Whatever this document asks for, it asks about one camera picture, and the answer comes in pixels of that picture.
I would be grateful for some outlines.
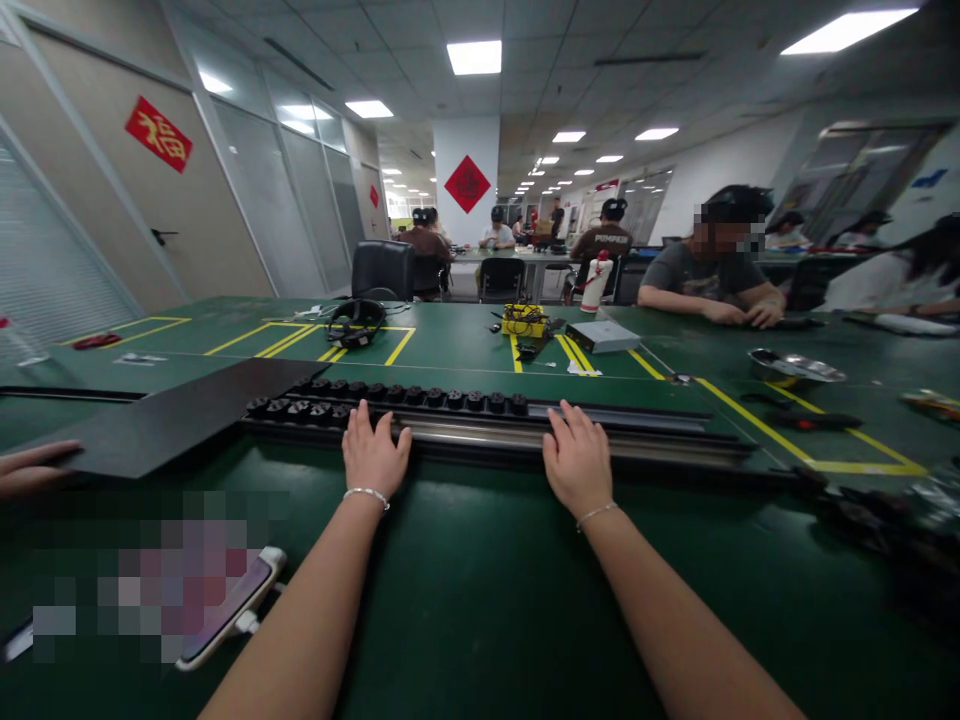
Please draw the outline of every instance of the black rail fixture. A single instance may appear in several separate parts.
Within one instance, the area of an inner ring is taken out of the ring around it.
[[[547,410],[559,410],[557,402],[521,394],[380,383],[367,387],[313,376],[278,397],[251,401],[241,424],[255,436],[338,447],[350,410],[363,398],[373,422],[392,411],[394,435],[409,427],[419,454],[495,467],[542,464],[543,434],[550,428]],[[757,446],[707,432],[712,415],[581,407],[604,426],[618,478],[643,481],[645,470],[663,470],[678,482],[748,488],[793,487],[808,479],[797,472],[745,468]]]

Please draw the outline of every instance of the smartphone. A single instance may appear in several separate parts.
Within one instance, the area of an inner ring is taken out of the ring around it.
[[[265,547],[226,599],[217,608],[203,629],[187,639],[177,669],[190,671],[200,667],[227,637],[234,633],[234,624],[245,610],[256,610],[277,581],[287,561],[279,548]]]

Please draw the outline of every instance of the white bottle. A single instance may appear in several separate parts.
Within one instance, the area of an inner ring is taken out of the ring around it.
[[[601,250],[596,259],[590,261],[590,271],[587,273],[583,298],[580,300],[580,309],[583,312],[595,313],[600,309],[600,298],[603,297],[603,290],[607,286],[611,272],[613,272],[613,260],[610,260],[610,253]]]
[[[17,367],[35,365],[50,357],[25,328],[18,328],[6,317],[0,317],[0,355],[13,360]]]

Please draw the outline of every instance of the hand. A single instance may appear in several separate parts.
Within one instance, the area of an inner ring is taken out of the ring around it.
[[[783,320],[783,308],[777,302],[763,300],[747,311],[746,319],[754,327],[765,330]]]
[[[730,303],[716,300],[708,300],[700,314],[717,325],[743,325],[747,321],[747,315],[743,310]]]
[[[557,500],[580,519],[591,510],[613,502],[610,443],[599,423],[566,400],[560,407],[567,421],[552,408],[547,411],[553,435],[543,436],[543,464]]]
[[[390,436],[393,413],[380,418],[376,432],[370,427],[366,400],[358,410],[350,411],[350,423],[343,434],[343,462],[347,467],[347,490],[369,488],[388,500],[397,491],[407,470],[413,432],[404,428],[396,446]]]
[[[76,440],[65,440],[0,456],[0,497],[32,492],[70,475],[71,470],[43,467],[43,463],[79,448]]]

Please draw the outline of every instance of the door handle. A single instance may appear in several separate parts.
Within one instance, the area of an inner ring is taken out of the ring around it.
[[[153,239],[157,241],[157,244],[160,247],[166,247],[167,241],[163,239],[164,235],[179,235],[180,233],[174,232],[173,230],[156,230],[155,228],[150,228],[150,232],[153,233]]]

